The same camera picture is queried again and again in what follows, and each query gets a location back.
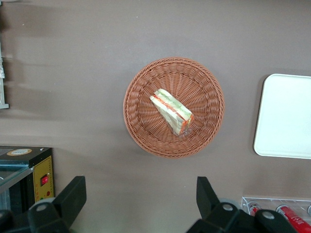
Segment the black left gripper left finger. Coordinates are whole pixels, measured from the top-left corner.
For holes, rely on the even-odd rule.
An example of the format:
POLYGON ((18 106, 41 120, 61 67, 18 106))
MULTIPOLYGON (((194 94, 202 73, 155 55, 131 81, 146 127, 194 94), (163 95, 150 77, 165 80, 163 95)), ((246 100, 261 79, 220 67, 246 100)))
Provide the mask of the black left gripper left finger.
POLYGON ((69 233, 86 203, 86 178, 76 176, 55 198, 38 201, 28 211, 32 233, 69 233))

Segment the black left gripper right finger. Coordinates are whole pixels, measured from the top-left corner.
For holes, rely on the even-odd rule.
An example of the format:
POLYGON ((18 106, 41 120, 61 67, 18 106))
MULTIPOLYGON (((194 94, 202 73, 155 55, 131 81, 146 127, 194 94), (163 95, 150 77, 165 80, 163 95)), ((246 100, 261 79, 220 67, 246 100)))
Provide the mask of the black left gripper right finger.
POLYGON ((207 177, 198 177, 196 202, 201 214, 189 229, 189 233, 233 233, 240 210, 230 202, 221 202, 207 177))

